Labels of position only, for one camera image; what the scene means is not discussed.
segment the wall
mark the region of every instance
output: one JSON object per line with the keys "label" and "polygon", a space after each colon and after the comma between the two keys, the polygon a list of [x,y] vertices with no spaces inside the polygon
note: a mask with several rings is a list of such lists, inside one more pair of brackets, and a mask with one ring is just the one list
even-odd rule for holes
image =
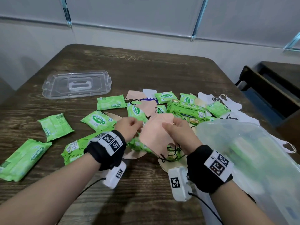
{"label": "wall", "polygon": [[253,67],[263,60],[300,64],[300,52],[284,52],[278,48],[203,40],[190,42],[189,39],[94,27],[74,25],[70,29],[67,26],[0,20],[1,95],[7,96],[17,90],[61,49],[72,43],[207,57],[214,60],[234,83],[244,65]]}

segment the left hand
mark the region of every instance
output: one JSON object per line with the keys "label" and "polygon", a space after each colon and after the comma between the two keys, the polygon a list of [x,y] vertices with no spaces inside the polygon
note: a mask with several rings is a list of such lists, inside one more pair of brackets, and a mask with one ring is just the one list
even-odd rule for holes
{"label": "left hand", "polygon": [[131,141],[138,133],[141,132],[143,121],[138,121],[135,117],[123,117],[117,121],[115,130],[119,131],[126,142]]}

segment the forearm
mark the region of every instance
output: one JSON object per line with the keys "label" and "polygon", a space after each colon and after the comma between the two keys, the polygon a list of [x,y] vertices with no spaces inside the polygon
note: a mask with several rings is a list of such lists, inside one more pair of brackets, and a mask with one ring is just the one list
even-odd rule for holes
{"label": "forearm", "polygon": [[274,225],[232,180],[211,194],[211,199],[225,225]]}
{"label": "forearm", "polygon": [[0,205],[3,224],[55,224],[100,168],[89,153]]}

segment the wrist strap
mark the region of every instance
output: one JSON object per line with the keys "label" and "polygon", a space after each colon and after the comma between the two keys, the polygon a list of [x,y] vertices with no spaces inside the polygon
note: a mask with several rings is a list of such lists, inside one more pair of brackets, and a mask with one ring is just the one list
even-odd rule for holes
{"label": "wrist strap", "polygon": [[208,145],[201,145],[187,156],[187,169],[189,179],[205,193],[214,193],[233,179],[233,163]]}
{"label": "wrist strap", "polygon": [[83,153],[90,153],[101,163],[100,170],[119,166],[126,148],[124,137],[117,130],[101,133],[89,141]]}

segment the black wrist strap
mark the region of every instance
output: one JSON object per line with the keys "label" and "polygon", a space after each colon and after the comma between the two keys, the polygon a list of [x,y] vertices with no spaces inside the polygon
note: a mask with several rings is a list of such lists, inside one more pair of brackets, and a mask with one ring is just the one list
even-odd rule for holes
{"label": "black wrist strap", "polygon": [[107,170],[120,165],[125,148],[126,142],[122,134],[112,130],[91,139],[83,153],[90,153],[97,162],[101,163],[100,170]]}
{"label": "black wrist strap", "polygon": [[[212,156],[213,152],[214,151],[208,145],[201,145],[187,156],[189,180],[205,193],[214,193],[221,185],[233,179],[233,176],[230,174],[227,180],[221,180],[219,175],[226,169],[225,165],[228,160],[218,152],[218,155],[221,156],[219,156],[219,158],[214,158]],[[210,157],[215,159],[212,159],[215,164],[212,164],[209,168],[205,163]]]}

